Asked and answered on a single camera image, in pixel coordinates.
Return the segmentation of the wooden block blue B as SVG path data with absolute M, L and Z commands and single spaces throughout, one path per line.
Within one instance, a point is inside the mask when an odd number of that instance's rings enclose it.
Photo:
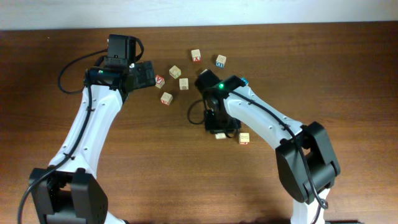
M 241 80 L 245 83 L 245 85 L 248 85 L 248 84 L 249 84 L 248 80 L 245 79 L 244 77 L 241 77 Z

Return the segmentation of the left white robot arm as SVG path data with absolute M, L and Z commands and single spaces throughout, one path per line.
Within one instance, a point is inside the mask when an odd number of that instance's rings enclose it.
M 124 223 L 108 210 L 97 182 L 101 151 L 114 118 L 130 92 L 153 86 L 150 61 L 86 71 L 77 116 L 57 154 L 45 169 L 35 168 L 26 194 L 40 223 Z

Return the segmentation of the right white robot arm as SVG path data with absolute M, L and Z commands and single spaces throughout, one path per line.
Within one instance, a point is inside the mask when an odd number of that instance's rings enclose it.
M 324 223 L 326 197 L 341 172 L 326 129 L 282 114 L 236 76 L 202 74 L 195 86 L 215 114 L 242 121 L 273 148 L 280 182 L 294 202 L 291 223 Z

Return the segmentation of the wooden block green R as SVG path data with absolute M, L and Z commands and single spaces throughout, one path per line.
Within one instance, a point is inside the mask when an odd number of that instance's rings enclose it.
M 226 139 L 225 133 L 217 133 L 215 134 L 216 139 Z

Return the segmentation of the wooden block red Z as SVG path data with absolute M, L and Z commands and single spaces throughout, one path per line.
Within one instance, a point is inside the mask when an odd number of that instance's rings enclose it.
M 239 144 L 247 145 L 250 142 L 249 133 L 240 133 L 239 134 Z

